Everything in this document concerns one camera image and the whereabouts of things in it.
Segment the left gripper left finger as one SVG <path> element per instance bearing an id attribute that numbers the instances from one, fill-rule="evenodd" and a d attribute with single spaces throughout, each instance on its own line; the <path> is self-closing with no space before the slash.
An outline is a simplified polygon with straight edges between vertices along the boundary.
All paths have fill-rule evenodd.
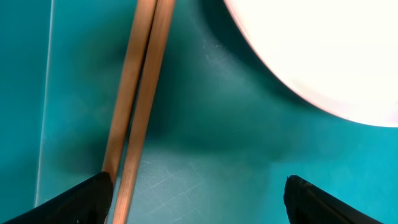
<path id="1" fill-rule="evenodd" d="M 110 174 L 102 171 L 5 224 L 104 224 L 112 197 Z"/>

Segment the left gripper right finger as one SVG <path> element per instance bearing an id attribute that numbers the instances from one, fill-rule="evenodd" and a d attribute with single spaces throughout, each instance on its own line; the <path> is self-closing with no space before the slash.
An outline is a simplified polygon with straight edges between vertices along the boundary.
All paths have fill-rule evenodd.
<path id="1" fill-rule="evenodd" d="M 297 175 L 287 178 L 284 204 L 290 224 L 381 224 Z"/>

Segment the wooden chopstick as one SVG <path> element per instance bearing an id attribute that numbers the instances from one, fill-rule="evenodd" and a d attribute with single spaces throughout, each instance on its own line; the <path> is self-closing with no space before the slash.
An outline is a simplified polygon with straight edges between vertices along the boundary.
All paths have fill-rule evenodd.
<path id="1" fill-rule="evenodd" d="M 138 0 L 124 58 L 102 170 L 116 182 L 156 0 Z"/>
<path id="2" fill-rule="evenodd" d="M 156 0 L 156 8 L 137 83 L 115 184 L 119 184 L 113 224 L 127 222 L 150 112 L 159 80 L 175 0 Z"/>

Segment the white round plate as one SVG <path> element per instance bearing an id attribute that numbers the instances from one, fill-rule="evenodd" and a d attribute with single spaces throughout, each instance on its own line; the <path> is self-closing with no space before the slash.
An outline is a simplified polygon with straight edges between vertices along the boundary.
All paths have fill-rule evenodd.
<path id="1" fill-rule="evenodd" d="M 314 106 L 397 126 L 397 2 L 227 0 L 262 63 Z"/>

